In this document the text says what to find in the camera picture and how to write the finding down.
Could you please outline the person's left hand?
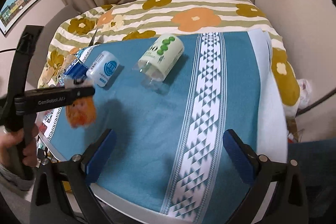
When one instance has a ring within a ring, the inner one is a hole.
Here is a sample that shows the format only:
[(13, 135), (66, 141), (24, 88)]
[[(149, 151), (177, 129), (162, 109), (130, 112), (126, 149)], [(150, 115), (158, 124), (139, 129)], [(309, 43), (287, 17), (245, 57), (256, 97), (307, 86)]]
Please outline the person's left hand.
[[(37, 165), (37, 145), (35, 137), (38, 135), (39, 129), (36, 125), (33, 126), (31, 130), (31, 135), (33, 137), (32, 141), (23, 150), (23, 164), (30, 167), (35, 167)], [(9, 149), (11, 147), (16, 147), (24, 138), (23, 129), (17, 132), (5, 132), (5, 129), (1, 129), (1, 164), (9, 169), (11, 167), (11, 159), (9, 154)]]

